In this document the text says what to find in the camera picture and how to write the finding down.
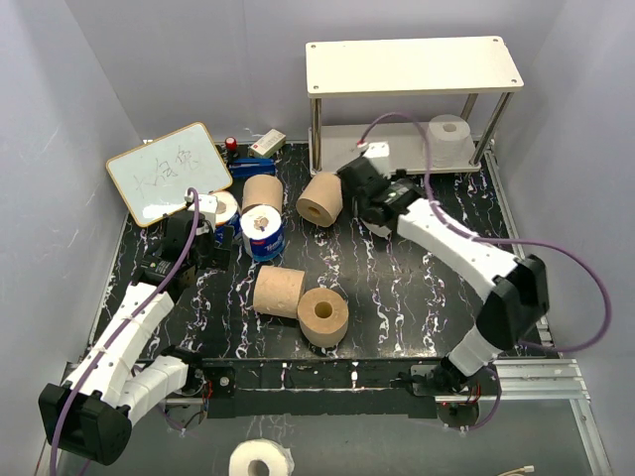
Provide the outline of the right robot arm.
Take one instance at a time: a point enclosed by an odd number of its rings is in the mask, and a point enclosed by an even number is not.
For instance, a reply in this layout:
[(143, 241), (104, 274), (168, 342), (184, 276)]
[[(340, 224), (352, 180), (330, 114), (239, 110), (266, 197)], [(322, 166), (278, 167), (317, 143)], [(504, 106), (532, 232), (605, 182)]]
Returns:
[(384, 177), (366, 157), (356, 158), (337, 175), (358, 218), (432, 253), (480, 297), (482, 307), (472, 327), (427, 376), (442, 392), (467, 392), (478, 372), (513, 349), (549, 310), (545, 263), (485, 243), (445, 215), (424, 189), (404, 177)]

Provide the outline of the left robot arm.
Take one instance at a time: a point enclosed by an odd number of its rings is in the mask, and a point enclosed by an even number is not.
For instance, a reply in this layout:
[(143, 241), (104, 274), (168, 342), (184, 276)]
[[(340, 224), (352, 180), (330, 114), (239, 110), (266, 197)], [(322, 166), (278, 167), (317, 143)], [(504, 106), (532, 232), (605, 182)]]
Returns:
[(211, 211), (168, 218), (161, 243), (135, 270), (119, 308), (80, 364), (48, 384), (39, 409), (51, 447), (50, 469), (64, 450), (102, 465), (123, 453), (135, 424), (170, 393), (198, 393), (205, 373), (199, 356), (171, 345), (141, 371), (137, 360), (155, 329), (196, 281), (198, 270), (224, 269), (232, 237), (215, 236)]

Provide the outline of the light blue roll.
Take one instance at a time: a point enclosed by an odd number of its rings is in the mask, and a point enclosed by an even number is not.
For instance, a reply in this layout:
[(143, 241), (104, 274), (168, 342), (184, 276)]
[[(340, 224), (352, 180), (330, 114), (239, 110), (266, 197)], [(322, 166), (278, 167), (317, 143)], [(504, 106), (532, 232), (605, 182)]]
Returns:
[(226, 190), (220, 190), (212, 194), (216, 198), (217, 208), (215, 212), (215, 240), (221, 243), (224, 231), (232, 229), (233, 241), (241, 236), (240, 217), (241, 210), (236, 198)]

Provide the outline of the plain white paper roll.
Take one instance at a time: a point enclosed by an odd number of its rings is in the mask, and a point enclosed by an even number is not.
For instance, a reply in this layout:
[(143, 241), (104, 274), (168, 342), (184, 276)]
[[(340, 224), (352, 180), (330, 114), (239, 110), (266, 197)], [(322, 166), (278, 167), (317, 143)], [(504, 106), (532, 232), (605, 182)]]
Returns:
[(438, 115), (425, 124), (435, 170), (470, 165), (474, 152), (470, 126), (459, 116)]

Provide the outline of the white patterned paper roll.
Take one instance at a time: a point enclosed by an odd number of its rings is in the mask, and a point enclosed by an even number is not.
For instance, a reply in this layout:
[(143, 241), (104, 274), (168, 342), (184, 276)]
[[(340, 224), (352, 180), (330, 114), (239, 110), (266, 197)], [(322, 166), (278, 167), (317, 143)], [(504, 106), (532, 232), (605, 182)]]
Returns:
[(387, 225), (377, 225), (366, 221), (362, 221), (362, 223), (372, 234), (382, 239), (389, 239), (394, 234), (394, 230)]

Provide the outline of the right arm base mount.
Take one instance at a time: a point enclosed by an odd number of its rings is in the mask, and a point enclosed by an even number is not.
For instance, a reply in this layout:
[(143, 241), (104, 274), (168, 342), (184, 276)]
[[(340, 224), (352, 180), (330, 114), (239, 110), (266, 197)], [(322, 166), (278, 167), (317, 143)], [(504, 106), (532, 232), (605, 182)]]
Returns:
[(464, 378), (444, 370), (441, 365), (416, 364), (399, 372), (391, 388), (406, 390), (414, 397), (430, 397), (441, 402), (476, 404), (486, 397), (497, 398), (502, 392), (493, 367), (485, 367)]

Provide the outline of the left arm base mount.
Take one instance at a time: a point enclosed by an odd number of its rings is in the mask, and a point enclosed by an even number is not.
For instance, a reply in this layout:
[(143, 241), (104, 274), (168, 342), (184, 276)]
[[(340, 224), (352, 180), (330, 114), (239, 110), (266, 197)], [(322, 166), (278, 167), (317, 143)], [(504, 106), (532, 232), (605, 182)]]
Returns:
[(201, 397), (205, 410), (213, 398), (230, 398), (235, 393), (236, 372), (233, 367), (212, 366), (198, 352), (171, 345), (161, 352), (162, 357), (179, 360), (187, 366), (185, 382), (173, 394), (185, 398)]

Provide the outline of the blue Tempo roll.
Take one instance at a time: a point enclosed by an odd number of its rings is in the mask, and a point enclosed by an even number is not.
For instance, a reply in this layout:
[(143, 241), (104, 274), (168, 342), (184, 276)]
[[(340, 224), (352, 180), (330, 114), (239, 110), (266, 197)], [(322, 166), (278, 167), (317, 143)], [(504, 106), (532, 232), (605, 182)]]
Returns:
[(256, 262), (278, 257), (285, 248), (284, 228), (280, 212), (261, 204), (246, 211), (240, 218), (246, 253)]

